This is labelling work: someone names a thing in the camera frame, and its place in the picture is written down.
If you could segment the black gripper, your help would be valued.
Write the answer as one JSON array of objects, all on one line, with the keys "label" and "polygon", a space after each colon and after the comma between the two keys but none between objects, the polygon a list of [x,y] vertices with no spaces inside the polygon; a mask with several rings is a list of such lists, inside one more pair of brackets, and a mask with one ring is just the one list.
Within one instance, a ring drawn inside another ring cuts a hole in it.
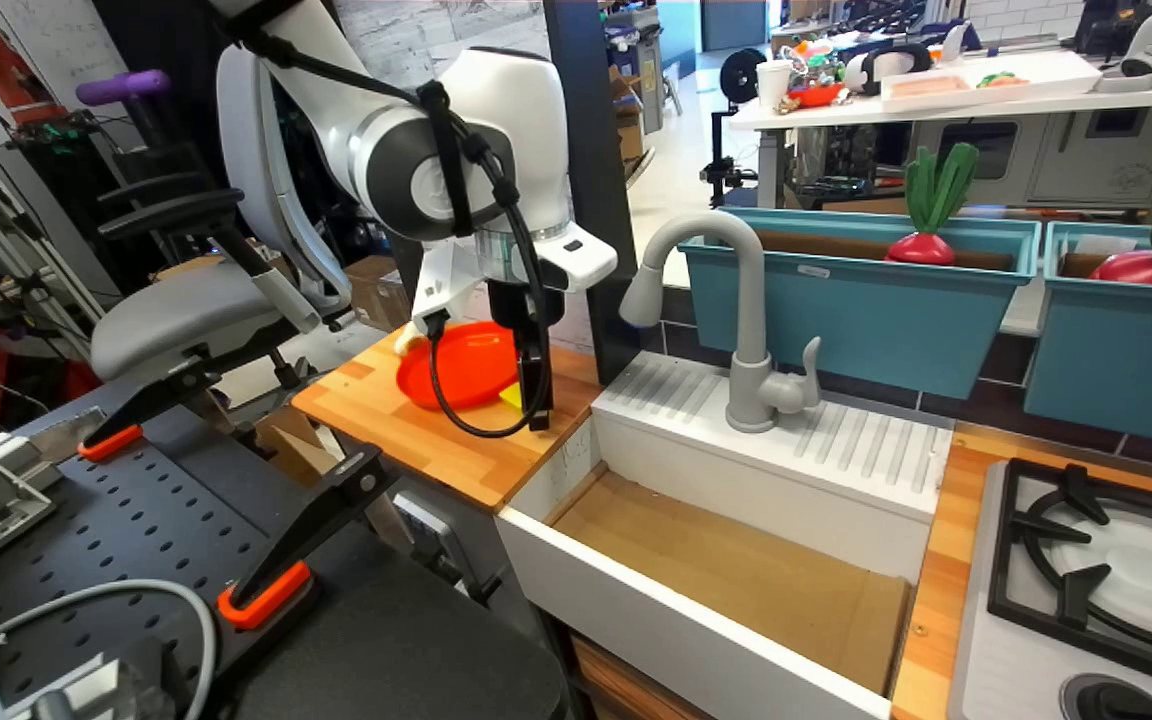
[{"label": "black gripper", "polygon": [[522,354],[522,404],[523,429],[548,429],[548,335],[545,335],[545,307],[548,322],[565,317],[565,275],[557,265],[539,265],[539,297],[529,288],[529,268],[522,248],[508,237],[485,245],[485,285],[494,322],[518,329]]}]

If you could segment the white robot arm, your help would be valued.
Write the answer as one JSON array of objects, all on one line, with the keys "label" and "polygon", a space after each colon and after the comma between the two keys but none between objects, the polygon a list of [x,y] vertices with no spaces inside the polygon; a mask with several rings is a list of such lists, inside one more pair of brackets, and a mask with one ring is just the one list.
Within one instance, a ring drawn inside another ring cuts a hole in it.
[{"label": "white robot arm", "polygon": [[[432,346],[436,409],[485,439],[539,432],[554,419],[548,329],[568,293],[620,265],[574,210],[557,64],[464,48],[436,82],[398,89],[364,68],[326,0],[209,6],[312,122],[332,180],[384,233],[426,248],[408,329]],[[476,285],[518,349],[522,417],[504,429],[481,429],[450,404],[446,333]]]}]

